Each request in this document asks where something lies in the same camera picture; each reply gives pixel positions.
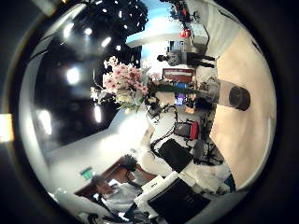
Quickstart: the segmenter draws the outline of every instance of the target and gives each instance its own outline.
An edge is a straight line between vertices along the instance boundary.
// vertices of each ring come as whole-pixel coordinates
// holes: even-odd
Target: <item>white wall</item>
[[[97,174],[103,173],[119,157],[131,153],[137,157],[138,144],[148,128],[144,111],[125,115],[121,110],[110,127],[47,155],[54,187],[74,192],[89,183],[79,172],[91,166]]]

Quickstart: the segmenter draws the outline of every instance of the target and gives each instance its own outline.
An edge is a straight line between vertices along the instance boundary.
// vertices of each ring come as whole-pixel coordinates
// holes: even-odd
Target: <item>man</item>
[[[159,62],[166,61],[170,66],[176,66],[179,64],[187,64],[190,66],[204,66],[214,68],[212,63],[204,63],[200,60],[205,59],[209,61],[215,61],[215,58],[206,55],[197,54],[194,52],[181,52],[180,50],[170,50],[164,55],[158,55],[157,60]]]
[[[134,198],[142,193],[138,185],[146,183],[143,175],[136,170],[136,159],[130,155],[124,156],[124,164],[122,165],[128,171],[132,172],[135,181],[132,184],[123,183],[110,186],[107,181],[100,175],[92,178],[92,185],[102,195],[102,201],[111,213],[117,215],[119,212],[126,213],[134,204]]]

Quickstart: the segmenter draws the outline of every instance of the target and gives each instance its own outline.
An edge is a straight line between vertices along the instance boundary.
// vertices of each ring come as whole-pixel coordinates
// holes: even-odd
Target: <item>black ceiling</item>
[[[128,35],[144,30],[148,21],[145,5],[125,0],[103,0],[96,5],[98,2],[85,7],[72,21],[66,21],[43,52],[36,79],[35,107],[36,111],[44,109],[51,115],[52,134],[46,134],[42,122],[36,119],[36,134],[44,151],[106,129],[118,106],[114,103],[101,105],[102,122],[95,122],[90,97],[91,86],[94,86],[93,71],[96,82],[101,83],[106,72],[104,60],[110,56],[130,63],[134,55],[135,60],[140,61],[141,47],[130,49],[125,40]],[[74,25],[69,37],[64,38],[64,28],[70,22]],[[92,29],[90,35],[84,34],[87,28]],[[111,41],[105,48],[101,47],[108,36]],[[70,85],[66,72],[73,67],[79,70],[79,82]]]

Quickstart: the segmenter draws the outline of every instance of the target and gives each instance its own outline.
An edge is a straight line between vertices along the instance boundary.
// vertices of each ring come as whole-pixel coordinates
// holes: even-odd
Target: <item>white shirt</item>
[[[132,172],[135,177],[135,183],[145,184],[145,179],[139,171]],[[119,212],[127,212],[128,209],[134,204],[134,198],[136,198],[140,193],[141,189],[138,189],[129,183],[123,183],[119,185],[112,186],[113,192],[110,194],[103,195],[103,203],[109,208],[109,210],[118,214]]]

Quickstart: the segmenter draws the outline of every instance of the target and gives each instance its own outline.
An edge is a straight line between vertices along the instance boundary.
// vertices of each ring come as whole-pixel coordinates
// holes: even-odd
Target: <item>bag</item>
[[[175,124],[174,134],[194,140],[198,138],[198,122],[187,120],[186,122],[178,122]]]

